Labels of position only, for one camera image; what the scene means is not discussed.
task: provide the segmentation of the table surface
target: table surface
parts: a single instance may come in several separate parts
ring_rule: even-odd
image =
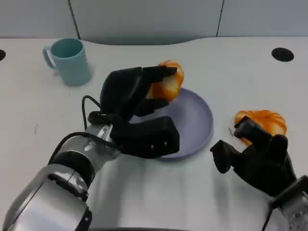
[[[196,156],[181,162],[125,155],[108,162],[90,188],[92,227],[259,231],[268,197],[232,171],[219,174],[209,151],[219,139],[244,149],[228,131],[242,109],[270,109],[283,115],[295,172],[308,174],[308,38],[204,38],[167,46],[84,42],[93,78],[81,87],[64,85],[45,64],[42,48],[54,41],[0,39],[0,49],[7,54],[0,62],[1,223],[12,200],[46,165],[58,142],[83,130],[82,96],[99,98],[112,70],[168,59],[182,65],[183,87],[211,107],[213,138]],[[276,61],[271,51],[277,47],[293,51],[294,60]],[[87,103],[87,111],[94,109]]]

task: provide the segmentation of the orange pastry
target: orange pastry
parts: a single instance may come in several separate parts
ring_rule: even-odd
[[[152,83],[147,99],[166,99],[169,102],[174,100],[181,89],[182,82],[184,80],[184,72],[180,64],[174,60],[167,60],[159,65],[165,65],[169,67],[177,67],[177,72],[169,77],[165,77],[162,82]]]
[[[268,131],[271,135],[285,135],[287,132],[287,126],[285,124],[284,118],[277,112],[271,112],[269,110],[252,110],[252,111],[239,111],[235,115],[235,124],[240,122],[244,117],[248,116],[253,121],[260,124],[260,126]],[[242,139],[247,145],[250,145],[251,142],[247,139]]]

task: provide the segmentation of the wall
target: wall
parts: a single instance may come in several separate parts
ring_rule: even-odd
[[[170,44],[215,36],[308,36],[307,9],[307,0],[1,0],[0,38]]]
[[[225,0],[218,36],[308,36],[308,0]]]
[[[80,37],[104,44],[170,44],[214,37],[222,0],[71,0]]]
[[[0,38],[77,37],[67,0],[0,0]]]

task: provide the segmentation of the light blue mug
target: light blue mug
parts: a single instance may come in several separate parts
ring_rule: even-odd
[[[52,64],[48,50],[54,61]],[[68,86],[80,86],[91,79],[91,72],[82,42],[75,38],[56,41],[51,47],[43,48],[43,56],[51,69],[56,69]]]

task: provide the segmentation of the plate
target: plate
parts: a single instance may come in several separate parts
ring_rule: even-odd
[[[213,133],[213,114],[207,103],[196,93],[182,88],[178,97],[168,106],[143,117],[134,116],[131,123],[140,123],[160,116],[172,118],[180,134],[180,150],[162,156],[177,159],[197,153],[207,144]]]

